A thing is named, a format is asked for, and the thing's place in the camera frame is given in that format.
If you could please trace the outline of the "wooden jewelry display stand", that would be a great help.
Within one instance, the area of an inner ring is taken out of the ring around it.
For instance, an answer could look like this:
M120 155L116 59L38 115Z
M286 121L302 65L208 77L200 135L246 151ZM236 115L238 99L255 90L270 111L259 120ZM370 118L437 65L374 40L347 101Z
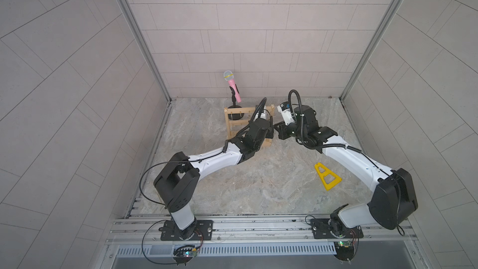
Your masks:
M272 117L275 115L275 105L269 105L265 107ZM251 116L254 112L254 107L245 107L245 108L224 108L225 114L225 124L227 128L227 139L234 137L237 132L243 127L245 127L251 119ZM233 114L242 114L243 117L239 120L231 120L229 115ZM262 144L261 148L267 148L272 145L273 140L271 138L265 138L264 143Z

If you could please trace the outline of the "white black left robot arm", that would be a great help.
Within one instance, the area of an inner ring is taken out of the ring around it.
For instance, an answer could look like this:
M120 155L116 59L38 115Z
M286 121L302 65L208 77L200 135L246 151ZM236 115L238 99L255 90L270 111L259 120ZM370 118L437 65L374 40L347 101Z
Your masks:
M247 125L236 135L225 140L222 147L199 155L188 156L180 151L166 162L152 165L164 166L155 177L153 186L157 199L148 197L143 190L143 179L139 180L139 191L144 199L162 205L170 214L174 227L181 238L187 240L195 234L196 216L190 206L199 181L221 169L242 164L253 158L264 147L266 139L273 137L273 117L266 108L263 98L253 110Z

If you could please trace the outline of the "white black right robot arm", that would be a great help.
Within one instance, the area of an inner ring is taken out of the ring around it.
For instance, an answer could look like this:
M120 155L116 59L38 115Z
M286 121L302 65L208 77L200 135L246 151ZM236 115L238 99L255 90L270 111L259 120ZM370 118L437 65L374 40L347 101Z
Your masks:
M321 127L316 111L298 102L287 100L278 107L283 121L274 125L280 139L293 137L307 149L332 158L359 178L373 193L368 203L337 208L327 225L336 238L347 237L352 229L377 223L385 229L405 232L401 223L418 209L411 174L403 169L392 169L368 157L361 149L349 145L337 132Z

